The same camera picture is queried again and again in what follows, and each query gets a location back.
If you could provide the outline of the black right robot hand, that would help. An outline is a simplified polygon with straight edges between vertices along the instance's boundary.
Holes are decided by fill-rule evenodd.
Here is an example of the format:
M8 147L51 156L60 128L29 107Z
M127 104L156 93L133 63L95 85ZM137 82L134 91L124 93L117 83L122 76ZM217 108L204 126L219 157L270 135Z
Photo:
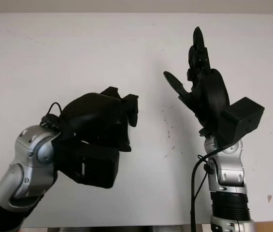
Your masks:
M203 127L203 134L216 134L221 112L230 105L230 101L220 72L210 66L200 27L193 32L188 64L187 80L192 83L190 92L172 73L164 71L163 75L178 98L195 114Z

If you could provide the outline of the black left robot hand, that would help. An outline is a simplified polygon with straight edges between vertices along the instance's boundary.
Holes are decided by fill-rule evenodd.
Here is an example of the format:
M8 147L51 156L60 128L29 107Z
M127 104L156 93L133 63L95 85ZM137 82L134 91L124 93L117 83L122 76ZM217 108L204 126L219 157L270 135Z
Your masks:
M121 97L118 88L85 94L64 107L62 123L81 141L130 152L128 126L136 127L139 96Z

